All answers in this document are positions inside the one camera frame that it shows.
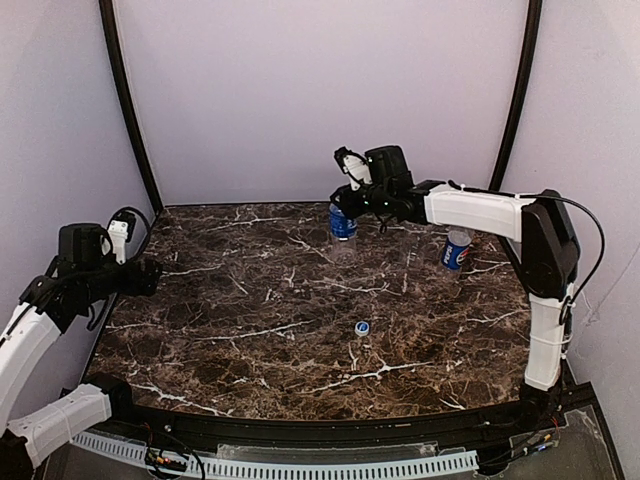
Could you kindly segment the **blue label water bottle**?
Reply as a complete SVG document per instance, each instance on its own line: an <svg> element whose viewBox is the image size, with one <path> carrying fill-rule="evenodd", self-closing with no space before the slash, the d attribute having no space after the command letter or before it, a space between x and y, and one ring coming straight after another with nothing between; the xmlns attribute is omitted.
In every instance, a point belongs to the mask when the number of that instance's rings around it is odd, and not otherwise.
<svg viewBox="0 0 640 480"><path fill-rule="evenodd" d="M341 263L354 259L357 251L357 222L347 218L334 203L329 206L329 230L332 258Z"/></svg>

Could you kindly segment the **white blue bottle cap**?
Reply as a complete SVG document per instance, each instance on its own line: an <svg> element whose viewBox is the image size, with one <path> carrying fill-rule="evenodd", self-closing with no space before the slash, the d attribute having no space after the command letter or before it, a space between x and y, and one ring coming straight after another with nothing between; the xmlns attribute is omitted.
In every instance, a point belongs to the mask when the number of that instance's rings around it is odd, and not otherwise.
<svg viewBox="0 0 640 480"><path fill-rule="evenodd" d="M370 333L370 324L366 321L359 321L354 326L354 332L359 337L368 336Z"/></svg>

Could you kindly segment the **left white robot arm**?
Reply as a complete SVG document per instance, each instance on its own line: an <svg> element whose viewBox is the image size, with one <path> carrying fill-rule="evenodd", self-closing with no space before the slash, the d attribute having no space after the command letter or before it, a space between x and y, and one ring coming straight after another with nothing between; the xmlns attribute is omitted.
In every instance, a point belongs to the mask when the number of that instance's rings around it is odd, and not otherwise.
<svg viewBox="0 0 640 480"><path fill-rule="evenodd" d="M108 227L70 224L59 231L58 253L45 274L19 298L1 334L1 476L28 479L42 462L85 430L133 414L130 385L98 373L60 399L22 418L10 413L40 359L72 322L113 295L151 296L162 273L154 260L128 257L131 219Z"/></svg>

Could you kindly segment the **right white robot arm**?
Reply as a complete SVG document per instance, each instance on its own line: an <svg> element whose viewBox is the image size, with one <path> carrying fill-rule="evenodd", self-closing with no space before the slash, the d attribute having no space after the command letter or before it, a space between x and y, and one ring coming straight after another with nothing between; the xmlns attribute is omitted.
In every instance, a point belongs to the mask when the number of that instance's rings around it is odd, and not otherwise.
<svg viewBox="0 0 640 480"><path fill-rule="evenodd" d="M461 227L519 245L509 260L531 305L523 392L550 393L561 377L580 257L559 194L491 192L453 181L415 183L397 145L364 154L341 147L334 159L349 182L332 194L331 201L349 219L372 214L383 221Z"/></svg>

